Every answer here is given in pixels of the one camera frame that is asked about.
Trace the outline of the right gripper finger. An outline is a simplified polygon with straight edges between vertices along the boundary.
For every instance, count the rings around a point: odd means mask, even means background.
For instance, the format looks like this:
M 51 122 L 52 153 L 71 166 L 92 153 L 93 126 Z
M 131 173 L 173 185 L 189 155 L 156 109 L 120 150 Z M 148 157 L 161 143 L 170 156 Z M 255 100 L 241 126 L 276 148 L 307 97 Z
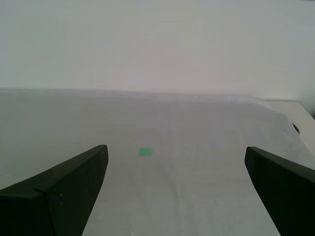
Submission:
M 0 191 L 2 236 L 80 236 L 108 165 L 98 145 Z
M 313 236 L 314 170 L 257 147 L 247 147 L 245 165 L 280 235 Z

